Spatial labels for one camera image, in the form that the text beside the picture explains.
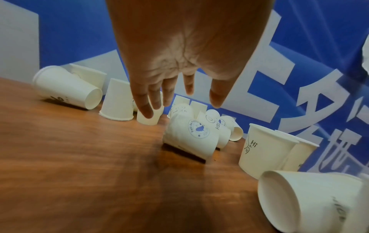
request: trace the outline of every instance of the hand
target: hand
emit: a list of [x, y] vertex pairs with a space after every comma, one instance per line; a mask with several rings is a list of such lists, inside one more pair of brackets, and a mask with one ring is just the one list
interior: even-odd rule
[[273, 0], [106, 0], [133, 98], [146, 118], [174, 96], [183, 73], [188, 95], [202, 68], [220, 107], [255, 50]]

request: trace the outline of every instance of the background wall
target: background wall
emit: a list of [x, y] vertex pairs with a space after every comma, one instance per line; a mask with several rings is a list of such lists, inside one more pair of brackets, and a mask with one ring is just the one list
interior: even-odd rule
[[[0, 0], [0, 76], [30, 82], [38, 64], [77, 63], [128, 78], [104, 0], [7, 1], [14, 5]], [[256, 123], [320, 144], [303, 171], [369, 174], [369, 81], [361, 68], [369, 2], [277, 0], [274, 9], [220, 112], [244, 132]], [[16, 34], [14, 23], [31, 36]], [[191, 98], [208, 104], [210, 81], [199, 70]], [[186, 96], [181, 80], [176, 94]]]

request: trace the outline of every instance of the wooden table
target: wooden table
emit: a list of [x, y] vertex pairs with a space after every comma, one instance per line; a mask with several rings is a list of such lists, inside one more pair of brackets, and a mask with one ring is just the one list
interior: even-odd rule
[[244, 140], [204, 164], [161, 142], [157, 126], [107, 120], [0, 78], [0, 232], [276, 232]]

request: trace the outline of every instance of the brown tabletop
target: brown tabletop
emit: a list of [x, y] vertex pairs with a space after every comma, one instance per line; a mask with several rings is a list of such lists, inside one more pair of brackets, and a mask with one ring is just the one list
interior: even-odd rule
[[0, 232], [276, 232], [244, 139], [207, 164], [163, 145], [168, 123], [107, 120], [0, 78]]

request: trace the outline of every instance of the wooden surface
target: wooden surface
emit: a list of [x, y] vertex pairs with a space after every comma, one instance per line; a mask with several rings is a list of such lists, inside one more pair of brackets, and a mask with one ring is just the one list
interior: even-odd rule
[[157, 126], [43, 101], [0, 78], [0, 232], [276, 232], [257, 181], [238, 166], [244, 140], [203, 164]]

